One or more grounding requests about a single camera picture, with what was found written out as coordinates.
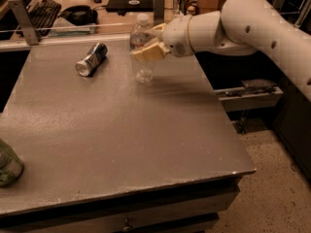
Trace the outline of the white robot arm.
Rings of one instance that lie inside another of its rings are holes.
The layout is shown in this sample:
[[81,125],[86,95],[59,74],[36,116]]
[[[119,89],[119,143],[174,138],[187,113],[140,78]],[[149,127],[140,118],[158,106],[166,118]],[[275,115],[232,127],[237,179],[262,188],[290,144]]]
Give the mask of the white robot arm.
[[311,36],[293,26],[266,0],[226,0],[219,11],[176,17],[151,29],[155,35],[131,52],[138,62],[209,51],[244,56],[261,51],[311,100]]

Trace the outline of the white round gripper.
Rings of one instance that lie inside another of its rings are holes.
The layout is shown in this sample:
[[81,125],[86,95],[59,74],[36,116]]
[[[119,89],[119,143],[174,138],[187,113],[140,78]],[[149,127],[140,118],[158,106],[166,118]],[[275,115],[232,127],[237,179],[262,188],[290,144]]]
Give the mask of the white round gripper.
[[165,23],[154,26],[152,34],[163,42],[156,42],[139,50],[133,50],[131,56],[137,62],[161,60],[167,53],[177,57],[193,55],[189,40],[189,24],[191,15],[176,17],[167,25]]

